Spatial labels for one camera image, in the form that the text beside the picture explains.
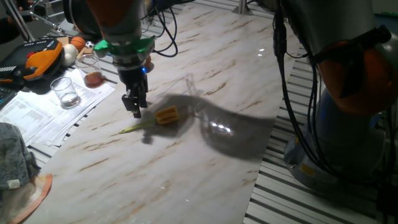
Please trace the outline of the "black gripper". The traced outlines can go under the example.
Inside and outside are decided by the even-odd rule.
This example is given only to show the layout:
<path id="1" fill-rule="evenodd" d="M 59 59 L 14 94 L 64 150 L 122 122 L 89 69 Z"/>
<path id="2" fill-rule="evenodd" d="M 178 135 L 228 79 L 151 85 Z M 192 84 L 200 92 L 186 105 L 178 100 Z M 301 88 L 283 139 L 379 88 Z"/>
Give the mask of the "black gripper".
<path id="1" fill-rule="evenodd" d="M 126 86 L 126 92 L 132 92 L 134 87 L 143 87 L 138 95 L 123 95 L 122 102 L 127 111 L 133 114 L 134 118 L 141 118 L 141 108 L 147 108 L 147 70 L 142 65 L 132 70 L 118 69 L 119 79 Z"/>

